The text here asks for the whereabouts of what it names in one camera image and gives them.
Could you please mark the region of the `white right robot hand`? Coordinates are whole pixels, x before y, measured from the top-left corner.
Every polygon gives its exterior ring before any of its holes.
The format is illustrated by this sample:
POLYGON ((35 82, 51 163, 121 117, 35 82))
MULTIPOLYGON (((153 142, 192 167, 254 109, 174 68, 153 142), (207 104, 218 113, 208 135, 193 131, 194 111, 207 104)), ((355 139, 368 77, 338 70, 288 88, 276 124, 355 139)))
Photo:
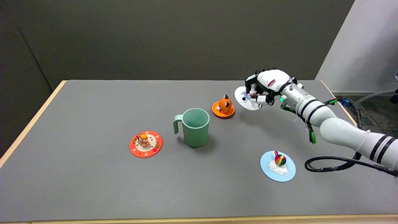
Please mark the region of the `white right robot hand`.
POLYGON ((245 94, 260 108, 265 104, 271 106, 274 104, 274 98, 280 96, 288 85, 297 83, 296 78, 277 68, 263 69, 261 72, 256 70, 245 80, 245 94))

